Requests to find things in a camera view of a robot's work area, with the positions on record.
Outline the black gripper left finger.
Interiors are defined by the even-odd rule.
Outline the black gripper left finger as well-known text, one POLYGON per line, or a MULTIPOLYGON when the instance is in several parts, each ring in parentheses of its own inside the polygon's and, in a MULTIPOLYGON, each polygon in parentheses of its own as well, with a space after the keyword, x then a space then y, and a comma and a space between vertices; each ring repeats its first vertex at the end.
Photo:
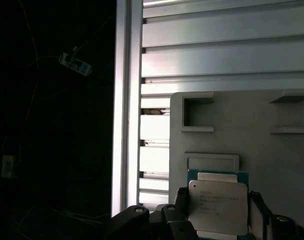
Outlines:
POLYGON ((133 205, 111 218, 110 240, 197 240, 198 235, 188 220, 189 189, 181 187, 174 204, 161 204, 150 213, 133 205))

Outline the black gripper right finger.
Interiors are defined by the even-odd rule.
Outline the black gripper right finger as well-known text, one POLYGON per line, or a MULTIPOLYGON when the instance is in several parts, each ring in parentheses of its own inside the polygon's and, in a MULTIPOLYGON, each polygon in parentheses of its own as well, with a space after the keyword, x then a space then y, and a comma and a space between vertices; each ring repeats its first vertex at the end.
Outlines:
POLYGON ((255 240, 304 240, 304 228, 293 219, 273 214, 258 192, 249 193, 249 227, 255 240))

